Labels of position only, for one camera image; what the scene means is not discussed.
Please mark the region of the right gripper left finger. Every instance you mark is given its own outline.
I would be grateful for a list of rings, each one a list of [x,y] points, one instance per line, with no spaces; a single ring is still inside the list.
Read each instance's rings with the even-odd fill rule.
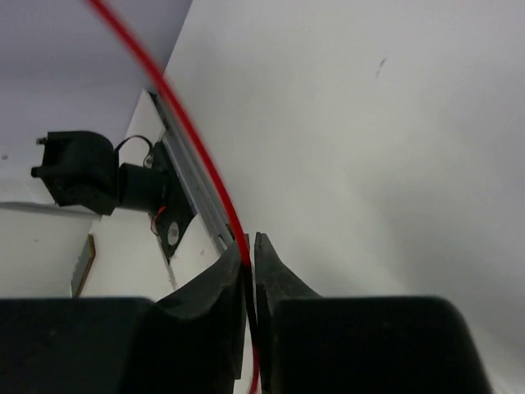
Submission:
[[[160,300],[4,299],[4,393],[230,393],[243,365],[240,253]]]

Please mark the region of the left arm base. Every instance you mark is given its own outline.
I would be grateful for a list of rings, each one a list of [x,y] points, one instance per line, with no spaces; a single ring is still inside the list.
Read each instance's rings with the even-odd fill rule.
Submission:
[[[150,166],[121,162],[121,147],[92,131],[50,132],[37,143],[43,161],[31,176],[55,203],[103,216],[117,208],[146,213],[165,258],[173,256],[195,211],[161,142],[148,144]]]

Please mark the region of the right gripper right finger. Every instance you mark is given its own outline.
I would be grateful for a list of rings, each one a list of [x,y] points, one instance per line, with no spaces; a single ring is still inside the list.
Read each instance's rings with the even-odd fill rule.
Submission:
[[[254,242],[266,393],[489,393],[462,314],[433,296],[330,298]]]

